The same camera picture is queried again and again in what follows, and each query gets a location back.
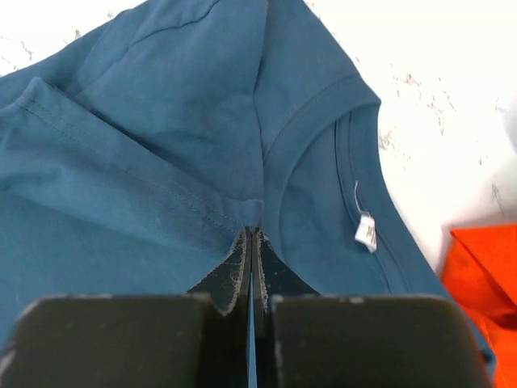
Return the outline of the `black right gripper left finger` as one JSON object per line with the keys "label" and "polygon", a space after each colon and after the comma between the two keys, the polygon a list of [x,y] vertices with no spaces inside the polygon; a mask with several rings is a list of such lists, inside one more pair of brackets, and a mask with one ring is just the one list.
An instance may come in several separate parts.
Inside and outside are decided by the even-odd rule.
{"label": "black right gripper left finger", "polygon": [[1,354],[4,387],[245,387],[252,236],[181,295],[35,300]]}

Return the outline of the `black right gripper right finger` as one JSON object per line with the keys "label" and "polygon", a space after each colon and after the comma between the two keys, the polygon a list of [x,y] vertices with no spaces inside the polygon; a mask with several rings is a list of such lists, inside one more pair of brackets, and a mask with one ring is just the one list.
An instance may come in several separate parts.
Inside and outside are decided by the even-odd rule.
{"label": "black right gripper right finger", "polygon": [[431,295],[322,296],[252,239],[260,387],[488,387],[464,315]]}

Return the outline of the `blue t shirt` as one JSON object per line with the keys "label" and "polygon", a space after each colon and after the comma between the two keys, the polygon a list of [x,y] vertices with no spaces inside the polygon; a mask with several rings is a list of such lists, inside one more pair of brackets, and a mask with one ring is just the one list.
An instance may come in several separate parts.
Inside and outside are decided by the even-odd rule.
{"label": "blue t shirt", "polygon": [[302,1],[144,2],[2,77],[2,351],[35,300],[184,294],[243,230],[322,296],[460,311],[388,193],[379,109]]}

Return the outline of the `orange t shirt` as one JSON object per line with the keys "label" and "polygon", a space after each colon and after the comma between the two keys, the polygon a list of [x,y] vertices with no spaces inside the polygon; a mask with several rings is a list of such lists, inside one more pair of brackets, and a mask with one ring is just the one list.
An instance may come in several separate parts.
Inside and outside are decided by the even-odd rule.
{"label": "orange t shirt", "polygon": [[494,386],[516,386],[516,224],[461,228],[441,281],[496,358]]}

